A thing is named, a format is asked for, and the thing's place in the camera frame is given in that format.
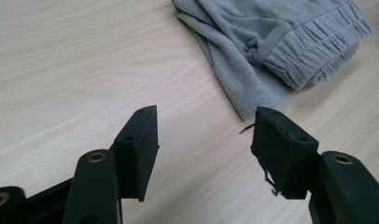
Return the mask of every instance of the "table surface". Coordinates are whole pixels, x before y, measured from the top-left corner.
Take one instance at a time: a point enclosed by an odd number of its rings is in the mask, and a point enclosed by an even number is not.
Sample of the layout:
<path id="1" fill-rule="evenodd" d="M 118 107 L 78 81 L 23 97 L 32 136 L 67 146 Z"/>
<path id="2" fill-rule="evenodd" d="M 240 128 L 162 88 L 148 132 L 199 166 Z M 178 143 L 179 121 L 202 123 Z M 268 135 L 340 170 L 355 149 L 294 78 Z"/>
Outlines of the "table surface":
<path id="1" fill-rule="evenodd" d="M 276 109 L 379 181 L 379 0 L 375 31 L 330 81 Z M 32 196 L 109 148 L 138 108 L 158 106 L 160 151 L 125 223 L 310 223 L 274 197 L 241 121 L 171 1 L 0 0 L 0 187 Z"/>

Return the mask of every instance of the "elastic cuff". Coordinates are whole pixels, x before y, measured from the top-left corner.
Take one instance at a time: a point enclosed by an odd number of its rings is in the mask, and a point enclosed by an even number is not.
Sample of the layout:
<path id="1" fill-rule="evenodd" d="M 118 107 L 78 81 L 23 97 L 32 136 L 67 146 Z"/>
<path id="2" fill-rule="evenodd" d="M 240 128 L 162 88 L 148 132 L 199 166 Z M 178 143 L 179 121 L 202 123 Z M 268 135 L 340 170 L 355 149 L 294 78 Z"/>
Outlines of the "elastic cuff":
<path id="1" fill-rule="evenodd" d="M 351 1 L 290 30 L 262 62 L 295 90 L 328 79 L 372 32 Z"/>

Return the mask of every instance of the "wooden table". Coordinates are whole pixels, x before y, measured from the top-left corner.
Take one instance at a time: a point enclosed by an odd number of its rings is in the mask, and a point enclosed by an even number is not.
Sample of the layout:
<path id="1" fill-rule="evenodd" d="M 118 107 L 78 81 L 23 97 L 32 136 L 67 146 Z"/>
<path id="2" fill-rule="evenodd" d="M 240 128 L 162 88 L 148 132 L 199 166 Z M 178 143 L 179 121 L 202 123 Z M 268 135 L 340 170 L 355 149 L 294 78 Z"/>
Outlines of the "wooden table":
<path id="1" fill-rule="evenodd" d="M 375 32 L 330 81 L 277 107 L 379 181 L 379 0 L 357 0 Z M 27 196 L 109 148 L 131 114 L 158 106 L 160 151 L 146 201 L 125 223 L 310 223 L 274 197 L 243 122 L 169 0 L 0 0 L 0 187 Z"/>

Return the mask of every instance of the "light wood surface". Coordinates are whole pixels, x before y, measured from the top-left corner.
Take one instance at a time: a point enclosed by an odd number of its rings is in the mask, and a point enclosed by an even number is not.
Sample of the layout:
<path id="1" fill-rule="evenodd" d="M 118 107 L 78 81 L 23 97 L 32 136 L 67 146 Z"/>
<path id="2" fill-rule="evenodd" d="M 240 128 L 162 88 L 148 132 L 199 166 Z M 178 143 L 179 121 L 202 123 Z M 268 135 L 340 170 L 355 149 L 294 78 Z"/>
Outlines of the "light wood surface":
<path id="1" fill-rule="evenodd" d="M 330 81 L 277 107 L 379 181 L 379 0 L 375 27 Z M 131 114 L 158 106 L 160 151 L 146 200 L 125 223 L 311 223 L 305 201 L 274 197 L 242 122 L 169 0 L 0 0 L 0 187 L 27 196 L 109 148 Z"/>

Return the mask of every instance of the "gray cloth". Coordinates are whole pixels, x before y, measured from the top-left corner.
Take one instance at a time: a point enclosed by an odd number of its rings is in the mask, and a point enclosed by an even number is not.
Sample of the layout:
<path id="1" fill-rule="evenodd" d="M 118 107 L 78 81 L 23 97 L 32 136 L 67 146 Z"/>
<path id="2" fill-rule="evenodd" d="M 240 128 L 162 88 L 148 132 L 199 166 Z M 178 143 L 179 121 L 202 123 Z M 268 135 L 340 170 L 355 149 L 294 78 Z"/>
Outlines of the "gray cloth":
<path id="1" fill-rule="evenodd" d="M 173 0 L 242 119 L 327 80 L 371 32 L 347 0 Z"/>

